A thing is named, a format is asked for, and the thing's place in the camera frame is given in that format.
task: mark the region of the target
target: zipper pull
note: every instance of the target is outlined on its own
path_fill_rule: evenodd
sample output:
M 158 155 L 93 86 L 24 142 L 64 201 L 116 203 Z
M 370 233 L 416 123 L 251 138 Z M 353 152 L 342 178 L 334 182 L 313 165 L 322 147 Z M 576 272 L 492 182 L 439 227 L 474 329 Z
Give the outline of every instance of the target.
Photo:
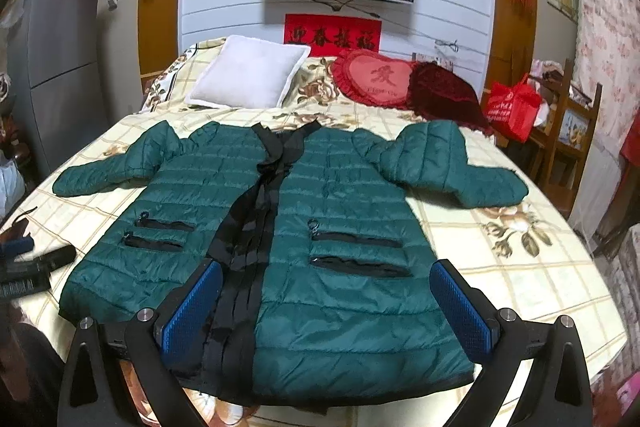
M 318 229 L 320 228 L 320 223 L 318 223 L 317 219 L 309 219 L 306 222 L 306 225 L 309 227 L 309 232 L 311 233 L 311 237 L 318 235 Z
M 144 212 L 140 212 L 140 217 L 135 220 L 134 225 L 137 227 L 144 227 L 147 219 L 149 219 L 149 213 L 146 210 Z

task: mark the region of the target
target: bed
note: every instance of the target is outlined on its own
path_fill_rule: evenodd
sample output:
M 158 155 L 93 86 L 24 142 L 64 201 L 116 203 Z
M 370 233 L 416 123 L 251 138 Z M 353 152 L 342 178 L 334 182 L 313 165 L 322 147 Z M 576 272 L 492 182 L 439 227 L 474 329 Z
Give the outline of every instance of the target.
M 225 39 L 200 42 L 181 55 L 151 85 L 142 110 L 119 121 L 57 169 L 15 211 L 29 215 L 34 254 L 72 243 L 78 260 L 98 241 L 116 217 L 142 191 L 124 184 L 111 192 L 62 199 L 51 187 L 66 167 L 106 158 L 127 150 L 146 129 L 167 120 L 180 137 L 209 121 L 273 130 L 295 129 L 318 120 L 324 126 L 362 127 L 387 139 L 421 121 L 411 111 L 367 107 L 344 97 L 335 87 L 330 58 L 308 58 L 298 72 L 283 108 L 201 108 L 186 105 L 185 95 L 198 75 L 220 52 Z M 471 163 L 515 169 L 491 140 L 463 128 Z M 590 378 L 617 355 L 626 342 L 625 327 L 596 266 L 578 237 L 540 190 L 521 172 L 529 195 L 518 206 L 463 210 L 446 196 L 411 189 L 407 201 L 433 250 L 449 259 L 471 286 L 480 288 L 498 307 L 511 307 L 523 319 L 553 322 L 570 314 L 582 340 Z M 49 292 L 22 299 L 25 320 L 42 330 L 64 357 L 74 327 L 58 315 L 58 300 L 72 266 L 52 274 Z M 522 390 L 530 363 L 523 363 L 494 425 L 506 425 Z M 157 425 L 132 368 L 122 363 L 143 419 Z M 286 407 L 248 409 L 195 391 L 188 395 L 210 426 L 257 427 L 439 427 L 456 408 L 467 388 L 367 407 L 337 407 L 325 414 Z

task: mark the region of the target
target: red shopping bag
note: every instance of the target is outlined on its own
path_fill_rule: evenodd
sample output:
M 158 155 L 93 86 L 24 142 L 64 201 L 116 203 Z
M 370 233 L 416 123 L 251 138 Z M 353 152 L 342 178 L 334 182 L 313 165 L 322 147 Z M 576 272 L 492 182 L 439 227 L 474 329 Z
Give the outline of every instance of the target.
M 528 74 L 515 86 L 494 82 L 484 115 L 506 138 L 526 142 L 536 120 L 542 97 L 527 84 Z

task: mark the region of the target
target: floral curtain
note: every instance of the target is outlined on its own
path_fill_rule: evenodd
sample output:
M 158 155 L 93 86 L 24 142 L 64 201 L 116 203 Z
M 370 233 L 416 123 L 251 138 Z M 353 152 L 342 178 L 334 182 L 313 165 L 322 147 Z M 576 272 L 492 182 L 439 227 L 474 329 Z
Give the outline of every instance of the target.
M 640 105 L 640 2 L 580 0 L 574 81 L 602 84 L 596 137 L 618 156 Z

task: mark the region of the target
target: black zipper trim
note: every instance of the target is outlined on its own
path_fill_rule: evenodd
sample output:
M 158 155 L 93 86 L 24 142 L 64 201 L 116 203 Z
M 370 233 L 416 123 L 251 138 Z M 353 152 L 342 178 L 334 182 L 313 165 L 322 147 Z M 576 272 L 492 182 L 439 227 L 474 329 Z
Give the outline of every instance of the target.
M 264 273 L 269 266 L 279 191 L 290 166 L 302 158 L 305 138 L 322 128 L 307 123 L 290 134 L 276 135 L 252 126 L 268 154 L 258 163 L 260 177 L 231 204 L 207 249 L 222 265 L 223 285 L 214 312 L 198 327 L 194 349 L 171 371 L 187 387 L 238 405 L 252 406 L 255 325 L 262 304 Z
M 144 237 L 133 235 L 132 232 L 127 232 L 123 236 L 122 243 L 123 245 L 131 248 L 146 248 L 147 250 L 159 250 L 164 252 L 182 251 L 182 245 L 175 241 L 153 241 L 152 239 L 145 239 Z
M 363 263 L 356 259 L 345 259 L 328 255 L 325 257 L 312 257 L 309 264 L 319 268 L 326 268 L 335 272 L 350 275 L 364 275 L 366 277 L 394 278 L 411 277 L 409 269 L 389 263 Z
M 371 245 L 372 247 L 402 248 L 402 243 L 395 239 L 383 237 L 364 237 L 347 232 L 318 232 L 319 223 L 315 219 L 309 219 L 308 227 L 311 231 L 312 241 L 342 241 L 343 243 L 356 243 L 358 245 Z
M 183 232 L 193 232 L 196 229 L 196 227 L 183 223 L 182 221 L 173 221 L 168 223 L 167 221 L 150 219 L 148 212 L 142 212 L 140 217 L 136 219 L 133 224 L 141 229 L 182 230 Z

